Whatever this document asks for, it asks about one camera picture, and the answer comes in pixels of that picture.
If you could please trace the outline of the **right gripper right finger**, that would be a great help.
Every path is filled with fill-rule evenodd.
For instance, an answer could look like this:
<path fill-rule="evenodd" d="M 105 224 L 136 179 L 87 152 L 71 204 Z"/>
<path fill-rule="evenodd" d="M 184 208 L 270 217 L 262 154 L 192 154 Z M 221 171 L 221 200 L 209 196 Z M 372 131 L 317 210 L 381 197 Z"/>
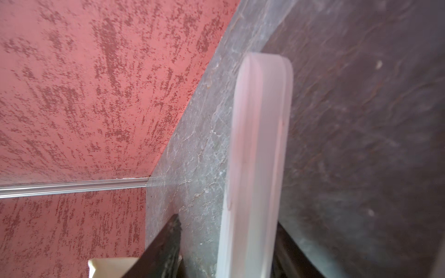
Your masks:
<path fill-rule="evenodd" d="M 324 278 L 281 224 L 277 226 L 272 278 Z"/>

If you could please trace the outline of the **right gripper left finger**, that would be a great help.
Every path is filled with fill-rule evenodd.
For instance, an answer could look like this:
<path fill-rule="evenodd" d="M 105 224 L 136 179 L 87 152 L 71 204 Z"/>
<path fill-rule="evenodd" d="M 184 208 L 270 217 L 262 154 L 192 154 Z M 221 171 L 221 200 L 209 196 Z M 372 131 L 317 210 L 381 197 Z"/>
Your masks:
<path fill-rule="evenodd" d="M 179 268 L 181 222 L 172 215 L 123 278 L 175 278 Z"/>

